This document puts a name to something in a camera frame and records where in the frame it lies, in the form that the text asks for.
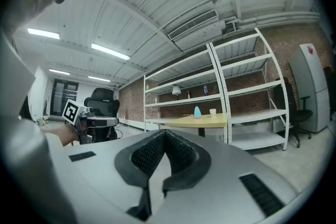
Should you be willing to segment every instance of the pipe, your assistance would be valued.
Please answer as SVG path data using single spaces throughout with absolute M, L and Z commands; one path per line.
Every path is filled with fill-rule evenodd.
M 267 19 L 267 20 L 261 20 L 261 21 L 257 21 L 255 22 L 256 25 L 260 25 L 260 24 L 267 24 L 267 23 L 273 23 L 273 22 L 278 22 L 278 21 L 282 21 L 282 20 L 291 20 L 291 19 L 316 19 L 318 20 L 319 17 L 318 16 L 285 16 L 285 17 L 279 17 L 279 18 L 272 18 L 272 19 Z
M 237 19 L 237 17 L 236 16 L 231 16 L 231 17 L 224 18 L 222 20 L 224 20 L 226 22 L 228 20 L 234 20 L 234 19 Z
M 255 26 L 272 26 L 272 25 L 276 25 L 278 23 L 285 23 L 285 24 L 290 24 L 290 23 L 314 23 L 316 22 L 318 19 L 314 19 L 314 18 L 307 18 L 307 19 L 292 19 L 292 20 L 274 20 L 273 22 L 264 22 L 264 23 L 260 23 L 257 24 L 257 23 L 251 23 L 251 24 L 246 24 L 246 25 L 242 25 L 239 27 L 239 30 L 245 30 L 245 29 L 248 29 L 248 28 L 252 28 L 252 27 L 255 27 Z
M 268 14 L 268 15 L 252 17 L 252 18 L 248 18 L 248 19 L 245 19 L 245 20 L 236 19 L 236 20 L 227 22 L 226 24 L 230 24 L 230 23 L 242 23 L 242 24 L 244 24 L 244 23 L 254 22 L 256 20 L 268 19 L 268 18 L 273 18 L 273 17 L 282 17 L 282 16 L 293 16 L 293 15 L 320 16 L 320 14 L 317 13 L 317 12 L 282 12 L 282 13 L 273 13 L 273 14 Z

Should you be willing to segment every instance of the ceiling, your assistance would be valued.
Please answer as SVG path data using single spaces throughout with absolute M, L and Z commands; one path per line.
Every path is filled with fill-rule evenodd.
M 171 41 L 169 32 L 211 9 L 218 18 Z M 19 51 L 39 53 L 45 68 L 71 73 L 71 77 L 50 72 L 56 78 L 93 83 L 88 76 L 111 80 L 94 83 L 120 88 L 134 78 L 183 55 L 186 51 L 224 34 L 258 25 L 255 16 L 288 12 L 316 12 L 314 0 L 65 0 L 53 4 L 41 16 L 15 34 Z M 316 14 L 282 18 L 281 23 L 312 21 Z M 30 35 L 27 28 L 60 34 L 60 40 Z M 125 61 L 90 48 L 95 43 L 130 56 Z

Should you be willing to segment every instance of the fluorescent light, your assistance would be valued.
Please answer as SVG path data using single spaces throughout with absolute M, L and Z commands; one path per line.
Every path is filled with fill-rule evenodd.
M 59 34 L 58 33 L 52 33 L 52 32 L 47 32 L 47 31 L 42 31 L 42 30 L 36 30 L 36 29 L 30 29 L 30 28 L 28 28 L 28 32 L 30 34 L 33 34 L 33 35 L 38 35 L 38 36 L 51 37 L 51 38 L 59 39 Z
M 126 61 L 128 61 L 130 59 L 130 57 L 127 56 L 127 55 L 120 54 L 120 53 L 118 53 L 118 52 L 116 52 L 114 50 L 110 50 L 108 48 L 101 47 L 101 46 L 99 46 L 97 44 L 94 44 L 94 43 L 91 44 L 91 48 L 92 49 L 96 49 L 96 50 L 100 50 L 100 51 L 103 51 L 103 52 L 106 52 L 107 54 L 112 54 L 112 55 L 117 56 L 119 58 L 122 58 L 122 59 L 124 59 Z
M 55 73 L 61 73 L 61 74 L 64 74 L 64 75 L 70 75 L 70 73 L 68 73 L 68 72 L 58 71 L 58 70 L 54 70 L 54 69 L 50 69 L 50 68 L 49 68 L 49 71 L 55 72 Z
M 107 79 L 100 79 L 100 78 L 95 78 L 95 77 L 91 77 L 91 76 L 88 76 L 89 79 L 98 79 L 98 80 L 102 80 L 102 81 L 107 81 L 107 82 L 110 82 L 111 80 L 107 80 Z

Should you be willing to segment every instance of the office chair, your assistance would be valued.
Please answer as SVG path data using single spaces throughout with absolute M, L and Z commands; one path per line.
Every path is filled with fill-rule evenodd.
M 300 147 L 300 139 L 298 133 L 308 134 L 308 139 L 311 139 L 311 133 L 307 132 L 306 130 L 303 130 L 300 128 L 300 123 L 306 121 L 309 119 L 313 112 L 311 110 L 306 109 L 306 99 L 310 98 L 310 96 L 305 96 L 300 98 L 300 100 L 303 101 L 303 109 L 298 110 L 293 94 L 292 85 L 289 83 L 288 79 L 284 77 L 284 82 L 286 86 L 287 91 L 287 98 L 288 98 L 288 109 L 289 109 L 289 122 L 293 126 L 291 129 L 291 133 L 295 136 L 295 138 L 298 141 L 297 148 Z M 274 95 L 276 102 L 279 105 L 279 109 L 285 109 L 285 99 L 282 91 L 282 86 L 277 85 L 274 87 Z
M 84 105 L 91 107 L 96 116 L 117 117 L 120 102 L 113 99 L 114 92 L 109 89 L 96 88 L 91 97 L 84 100 Z M 97 136 L 106 137 L 109 127 L 96 129 Z M 117 139 L 117 133 L 114 127 L 111 127 L 111 134 L 109 140 Z

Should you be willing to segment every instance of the white metal shelving unit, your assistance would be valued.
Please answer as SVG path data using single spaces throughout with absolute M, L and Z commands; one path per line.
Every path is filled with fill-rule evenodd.
M 224 141 L 229 144 L 233 144 L 244 150 L 250 150 L 253 148 L 267 147 L 278 144 L 284 144 L 284 149 L 287 147 L 288 140 L 288 129 L 289 129 L 289 111 L 288 111 L 288 100 L 285 84 L 283 82 L 283 77 L 281 74 L 278 62 L 269 47 L 267 41 L 260 33 L 260 31 L 255 28 L 256 33 L 238 38 L 216 47 L 212 43 L 206 45 L 206 50 L 185 58 L 177 63 L 174 63 L 162 70 L 148 76 L 144 77 L 144 119 L 145 108 L 150 106 L 169 106 L 169 105 L 181 105 L 188 103 L 199 103 L 212 100 L 220 100 L 222 104 L 223 112 L 227 113 L 228 124 L 227 128 L 224 128 Z M 255 52 L 255 47 L 258 38 L 264 44 L 264 55 L 258 56 Z M 245 60 L 239 61 L 241 57 L 250 57 Z M 267 61 L 272 59 L 276 65 L 276 69 L 279 75 L 279 80 L 268 82 L 266 78 Z M 225 62 L 229 60 L 237 60 L 236 62 L 225 65 Z M 203 68 L 212 67 L 208 71 L 203 71 L 197 74 L 186 76 L 191 72 L 201 71 Z M 262 72 L 264 76 L 265 83 L 252 86 L 248 88 L 243 88 L 235 91 L 227 91 L 226 80 L 237 77 L 244 76 L 246 74 L 251 74 L 253 72 Z M 179 76 L 184 75 L 185 78 L 178 79 Z M 160 83 L 160 86 L 146 90 L 146 80 L 153 80 Z M 217 81 L 219 94 L 208 95 L 206 97 L 195 97 L 184 100 L 176 100 L 170 102 L 161 102 L 156 104 L 146 104 L 146 94 L 164 94 L 172 92 L 173 86 L 179 86 L 181 90 L 185 90 L 198 85 L 203 85 L 205 83 L 210 83 Z M 285 97 L 285 107 L 284 110 L 278 110 L 270 97 L 269 90 L 277 85 L 281 85 L 283 89 L 283 94 Z M 231 115 L 230 102 L 231 97 L 237 97 L 240 95 L 251 94 L 259 91 L 267 91 L 269 97 L 269 110 L 250 112 L 240 115 Z M 263 133 L 250 133 L 250 134 L 239 134 L 232 135 L 232 124 L 236 123 L 246 123 L 252 121 L 259 121 L 270 119 L 279 116 L 286 126 L 285 138 L 277 135 L 273 132 L 263 132 Z

